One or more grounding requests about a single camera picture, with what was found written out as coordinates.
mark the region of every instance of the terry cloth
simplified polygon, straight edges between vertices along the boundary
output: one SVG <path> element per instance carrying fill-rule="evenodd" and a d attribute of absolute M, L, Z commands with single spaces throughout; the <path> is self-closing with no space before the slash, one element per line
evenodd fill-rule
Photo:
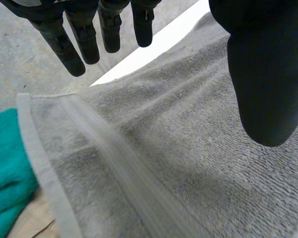
<path fill-rule="evenodd" d="M 208 13 L 122 79 L 18 96 L 23 141 L 62 237 L 298 237 L 298 127 L 277 148 L 246 135 L 228 38 Z"/>
<path fill-rule="evenodd" d="M 17 111 L 0 113 L 0 238 L 30 202 L 38 183 L 20 136 Z"/>

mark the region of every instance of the concrete floor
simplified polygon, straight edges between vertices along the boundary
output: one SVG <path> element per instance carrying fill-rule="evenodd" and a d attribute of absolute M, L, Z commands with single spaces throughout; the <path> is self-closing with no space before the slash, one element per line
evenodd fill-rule
<path fill-rule="evenodd" d="M 195 2 L 197 0 L 163 0 L 154 10 L 153 33 L 157 33 Z M 138 47 L 130 5 L 124 9 L 121 18 L 121 50 L 109 54 L 102 43 L 98 15 L 95 16 L 94 26 L 101 60 L 95 65 L 85 65 L 86 73 L 75 78 L 66 71 L 40 33 L 26 19 L 16 17 L 0 3 L 0 111 L 15 107 L 17 93 L 76 92 L 100 78 Z M 66 20 L 64 27 L 78 49 Z"/>

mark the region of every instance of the black rubber finger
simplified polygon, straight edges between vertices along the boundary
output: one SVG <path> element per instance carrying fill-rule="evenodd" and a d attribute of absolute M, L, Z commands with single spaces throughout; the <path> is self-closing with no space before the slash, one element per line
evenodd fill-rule
<path fill-rule="evenodd" d="M 298 125 L 298 4 L 232 34 L 227 53 L 245 131 L 262 145 L 283 144 Z"/>
<path fill-rule="evenodd" d="M 100 0 L 98 15 L 104 47 L 108 53 L 120 50 L 120 13 L 130 0 Z"/>
<path fill-rule="evenodd" d="M 30 22 L 40 31 L 45 41 L 50 45 L 71 75 L 78 77 L 85 73 L 84 63 L 81 61 L 63 28 L 63 18 L 45 23 Z"/>
<path fill-rule="evenodd" d="M 131 1 L 134 18 L 134 30 L 140 47 L 148 47 L 152 43 L 153 8 L 141 5 L 137 0 Z"/>
<path fill-rule="evenodd" d="M 83 12 L 69 12 L 66 10 L 66 17 L 86 64 L 95 64 L 100 59 L 96 31 L 92 22 L 95 14 L 96 9 Z"/>

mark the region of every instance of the gray towel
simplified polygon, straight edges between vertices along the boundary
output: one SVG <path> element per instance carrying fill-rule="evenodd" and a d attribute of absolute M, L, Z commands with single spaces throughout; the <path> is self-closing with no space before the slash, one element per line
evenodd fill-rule
<path fill-rule="evenodd" d="M 26 151 L 63 237 L 298 237 L 298 127 L 277 148 L 246 135 L 228 37 L 208 13 L 122 79 L 18 96 Z"/>

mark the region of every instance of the teal cloth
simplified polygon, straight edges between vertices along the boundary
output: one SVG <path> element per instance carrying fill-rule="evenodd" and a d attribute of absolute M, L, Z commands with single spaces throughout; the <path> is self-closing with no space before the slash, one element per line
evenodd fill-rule
<path fill-rule="evenodd" d="M 7 236 L 37 186 L 20 136 L 17 111 L 4 111 L 0 113 L 0 238 Z"/>

